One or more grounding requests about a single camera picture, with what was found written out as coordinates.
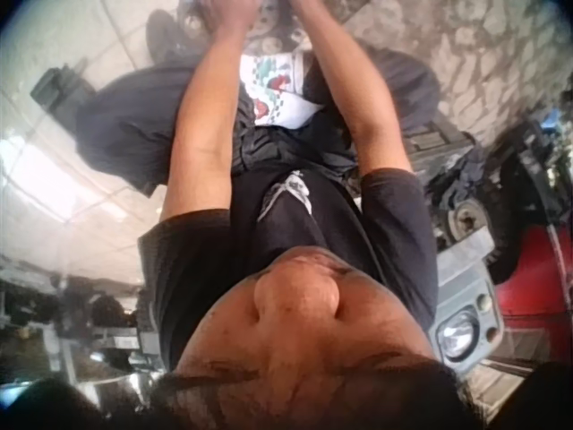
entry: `tire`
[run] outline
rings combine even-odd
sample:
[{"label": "tire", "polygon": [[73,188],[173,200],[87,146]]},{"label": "tire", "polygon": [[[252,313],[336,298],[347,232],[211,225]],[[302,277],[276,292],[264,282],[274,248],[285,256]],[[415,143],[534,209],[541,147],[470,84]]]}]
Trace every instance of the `tire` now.
[{"label": "tire", "polygon": [[[477,203],[471,205],[477,211],[479,211],[477,208],[481,208],[483,214],[476,218],[485,220],[483,224],[487,225],[492,235],[495,249],[485,258],[485,262],[493,283],[499,285],[511,277],[521,253],[521,227],[513,210],[511,194],[509,190],[498,188],[485,177],[475,188],[474,196],[468,202]],[[455,224],[455,221],[452,221],[453,212],[446,214],[443,224],[449,239],[455,243],[461,240],[463,235],[460,229],[453,225]]]},{"label": "tire", "polygon": [[96,327],[129,327],[124,307],[111,296],[101,296],[91,304],[91,321]]},{"label": "tire", "polygon": [[153,296],[149,288],[140,291],[135,309],[137,328],[142,332],[158,332],[153,316]]}]

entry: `red vehicle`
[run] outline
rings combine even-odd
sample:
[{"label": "red vehicle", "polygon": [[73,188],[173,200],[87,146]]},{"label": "red vehicle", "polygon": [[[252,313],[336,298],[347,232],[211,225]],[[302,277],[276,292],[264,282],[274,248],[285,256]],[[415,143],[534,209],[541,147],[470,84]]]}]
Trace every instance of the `red vehicle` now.
[{"label": "red vehicle", "polygon": [[488,268],[506,330],[491,360],[573,363],[570,142],[526,120],[500,139],[475,195],[449,212],[449,233],[487,224]]}]

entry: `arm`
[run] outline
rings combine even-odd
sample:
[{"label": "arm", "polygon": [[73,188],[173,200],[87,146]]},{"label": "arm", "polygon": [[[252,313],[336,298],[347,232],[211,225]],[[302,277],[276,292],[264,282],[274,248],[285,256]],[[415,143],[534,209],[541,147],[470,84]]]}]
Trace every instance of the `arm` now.
[{"label": "arm", "polygon": [[184,94],[161,219],[231,203],[239,65],[260,0],[203,0],[213,41]]},{"label": "arm", "polygon": [[412,171],[386,82],[322,0],[291,0],[330,92],[352,134],[362,176],[379,168]]}]

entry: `gray floor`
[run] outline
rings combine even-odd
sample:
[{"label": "gray floor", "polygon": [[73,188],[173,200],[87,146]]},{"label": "gray floor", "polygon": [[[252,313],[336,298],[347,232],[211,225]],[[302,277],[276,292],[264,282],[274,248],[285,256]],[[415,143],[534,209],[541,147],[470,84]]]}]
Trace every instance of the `gray floor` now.
[{"label": "gray floor", "polygon": [[[158,220],[165,189],[141,197],[123,180],[90,170],[73,139],[30,98],[49,67],[89,62],[97,89],[150,65],[144,25],[177,0],[39,0],[27,3],[0,40],[0,250],[13,262],[91,278],[142,283],[137,237]],[[279,5],[247,47],[274,53],[310,47],[304,32],[277,37]],[[573,69],[570,28],[548,2],[532,0],[329,0],[349,31],[375,47],[422,58],[443,88],[440,109],[485,145]],[[188,20],[191,33],[201,23]]]}]

